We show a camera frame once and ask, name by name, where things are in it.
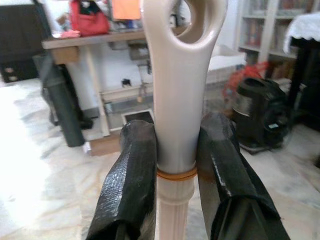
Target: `white tiled floor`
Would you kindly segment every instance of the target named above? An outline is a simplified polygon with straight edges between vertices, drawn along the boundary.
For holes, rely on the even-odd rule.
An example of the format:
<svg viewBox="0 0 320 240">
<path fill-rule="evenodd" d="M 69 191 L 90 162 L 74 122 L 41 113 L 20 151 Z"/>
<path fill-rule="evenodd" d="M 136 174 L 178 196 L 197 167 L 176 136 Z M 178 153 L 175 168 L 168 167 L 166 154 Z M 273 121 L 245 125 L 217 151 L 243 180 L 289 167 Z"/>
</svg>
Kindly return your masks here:
<svg viewBox="0 0 320 240">
<path fill-rule="evenodd" d="M 119 153 L 102 157 L 68 148 L 48 122 L 40 83 L 0 87 L 0 239 L 81 240 L 103 180 Z M 244 156 L 267 187 L 292 240 L 320 240 L 320 133 L 294 128 L 279 152 Z M 188 240 L 206 239 L 199 191 L 190 201 Z"/>
</svg>

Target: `wooden table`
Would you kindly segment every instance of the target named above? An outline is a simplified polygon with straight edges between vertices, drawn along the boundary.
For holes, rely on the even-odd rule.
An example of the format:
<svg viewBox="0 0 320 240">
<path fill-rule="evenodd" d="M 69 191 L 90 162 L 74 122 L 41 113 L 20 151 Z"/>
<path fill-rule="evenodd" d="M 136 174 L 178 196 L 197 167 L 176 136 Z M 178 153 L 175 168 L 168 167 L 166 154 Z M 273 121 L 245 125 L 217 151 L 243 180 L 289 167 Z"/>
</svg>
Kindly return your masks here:
<svg viewBox="0 0 320 240">
<path fill-rule="evenodd" d="M 181 34 L 186 27 L 180 26 L 173 28 L 174 34 Z M 146 35 L 143 30 L 135 30 L 129 32 L 112 32 L 110 34 L 98 35 L 98 36 L 87 36 L 79 38 L 68 38 L 68 39 L 56 39 L 50 37 L 49 39 L 42 42 L 44 49 L 51 51 L 57 64 L 67 64 L 70 62 L 77 61 L 77 53 L 79 47 L 84 47 L 86 63 L 89 67 L 89 73 L 92 80 L 94 92 L 97 98 L 99 117 L 101 121 L 101 131 L 104 137 L 110 135 L 110 129 L 108 125 L 108 119 L 104 107 L 104 95 L 106 94 L 101 89 L 101 82 L 97 76 L 97 71 L 93 63 L 93 56 L 90 51 L 89 45 L 119 42 L 119 41 L 130 41 L 130 40 L 142 40 L 145 39 Z"/>
</svg>

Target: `black tape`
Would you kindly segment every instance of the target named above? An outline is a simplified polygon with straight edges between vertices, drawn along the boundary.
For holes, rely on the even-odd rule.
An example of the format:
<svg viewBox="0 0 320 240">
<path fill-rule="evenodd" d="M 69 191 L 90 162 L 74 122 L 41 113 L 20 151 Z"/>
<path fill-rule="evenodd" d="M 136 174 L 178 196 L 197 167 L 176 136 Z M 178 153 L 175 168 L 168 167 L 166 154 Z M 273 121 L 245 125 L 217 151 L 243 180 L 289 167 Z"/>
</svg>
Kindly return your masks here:
<svg viewBox="0 0 320 240">
<path fill-rule="evenodd" d="M 235 128 L 221 113 L 210 113 L 202 120 L 196 166 L 209 239 L 223 239 L 219 238 L 223 225 L 231 225 L 232 221 L 228 219 L 233 214 L 229 211 L 236 212 L 244 200 L 261 212 L 258 218 L 263 218 L 266 235 L 259 239 L 289 239 L 268 191 L 240 153 Z"/>
<path fill-rule="evenodd" d="M 130 240 L 155 237 L 157 140 L 154 125 L 141 120 L 129 122 L 121 131 L 120 143 L 122 153 L 104 180 L 87 240 L 114 240 L 118 227 L 123 224 Z"/>
</svg>

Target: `red handbag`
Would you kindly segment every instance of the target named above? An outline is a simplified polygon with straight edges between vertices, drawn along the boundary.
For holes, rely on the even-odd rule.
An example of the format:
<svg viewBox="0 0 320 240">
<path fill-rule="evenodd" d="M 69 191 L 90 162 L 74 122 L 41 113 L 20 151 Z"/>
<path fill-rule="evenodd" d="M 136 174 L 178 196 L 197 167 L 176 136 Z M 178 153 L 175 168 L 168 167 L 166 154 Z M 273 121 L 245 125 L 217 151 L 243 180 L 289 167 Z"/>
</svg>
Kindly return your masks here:
<svg viewBox="0 0 320 240">
<path fill-rule="evenodd" d="M 88 7 L 84 7 L 80 0 L 70 2 L 72 29 L 80 31 L 83 37 L 107 34 L 109 31 L 107 17 L 94 1 L 88 3 Z"/>
</svg>

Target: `bookshelf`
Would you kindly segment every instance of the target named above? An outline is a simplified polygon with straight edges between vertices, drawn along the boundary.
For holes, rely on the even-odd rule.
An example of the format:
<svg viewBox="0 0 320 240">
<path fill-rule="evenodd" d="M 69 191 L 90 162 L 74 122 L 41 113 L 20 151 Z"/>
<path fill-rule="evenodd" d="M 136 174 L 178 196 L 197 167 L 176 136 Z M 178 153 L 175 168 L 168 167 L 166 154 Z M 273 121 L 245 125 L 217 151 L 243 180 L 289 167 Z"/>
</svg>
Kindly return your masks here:
<svg viewBox="0 0 320 240">
<path fill-rule="evenodd" d="M 236 47 L 246 52 L 248 64 L 268 61 L 275 68 L 277 63 L 292 66 L 296 49 L 290 54 L 283 52 L 287 27 L 295 16 L 317 11 L 320 11 L 320 0 L 242 0 L 238 9 Z"/>
</svg>

